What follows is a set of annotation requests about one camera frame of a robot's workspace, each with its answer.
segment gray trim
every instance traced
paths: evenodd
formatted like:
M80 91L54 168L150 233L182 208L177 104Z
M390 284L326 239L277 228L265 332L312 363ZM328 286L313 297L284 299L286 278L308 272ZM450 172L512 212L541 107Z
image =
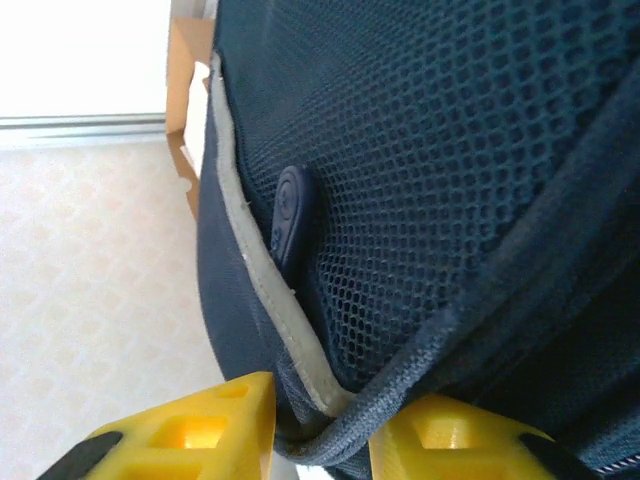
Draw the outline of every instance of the gray trim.
M295 295L280 275L247 208L236 168L233 120L227 104L220 57L211 62L211 105L217 133L217 171L227 217L251 284L282 339L309 397L323 414L336 417L354 394L336 380L322 345Z
M0 148L161 141L164 114L0 117Z

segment cardboard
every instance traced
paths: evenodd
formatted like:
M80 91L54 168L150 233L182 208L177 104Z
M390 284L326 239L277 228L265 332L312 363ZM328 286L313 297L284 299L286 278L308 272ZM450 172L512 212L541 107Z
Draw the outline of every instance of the cardboard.
M214 21L208 19L174 17L171 19L169 57L167 60L167 143L178 175L191 182L187 201L194 218L198 216L200 182L189 161L180 151L184 145L184 126L187 120L189 86L195 62L209 65L213 45Z

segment black mesh fabric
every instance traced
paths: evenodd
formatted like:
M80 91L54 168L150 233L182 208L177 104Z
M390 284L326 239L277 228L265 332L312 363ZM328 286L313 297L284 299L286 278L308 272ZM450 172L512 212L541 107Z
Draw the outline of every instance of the black mesh fabric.
M553 176L637 56L640 6L270 3L220 5L239 169L267 240L280 172L315 170L299 298L357 391Z

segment floor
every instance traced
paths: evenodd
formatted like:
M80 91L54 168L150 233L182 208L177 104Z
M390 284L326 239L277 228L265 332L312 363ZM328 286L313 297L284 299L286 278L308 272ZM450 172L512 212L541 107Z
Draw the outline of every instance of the floor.
M0 478L220 383L163 143L0 151Z

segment yellow plastic block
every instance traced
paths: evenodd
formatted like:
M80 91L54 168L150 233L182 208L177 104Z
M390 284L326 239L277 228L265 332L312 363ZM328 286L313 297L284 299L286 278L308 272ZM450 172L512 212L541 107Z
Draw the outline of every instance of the yellow plastic block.
M544 433L457 400L428 395L369 441L374 480L553 480L518 436Z
M275 429L271 373L253 373L105 425L123 439L90 480L268 479Z

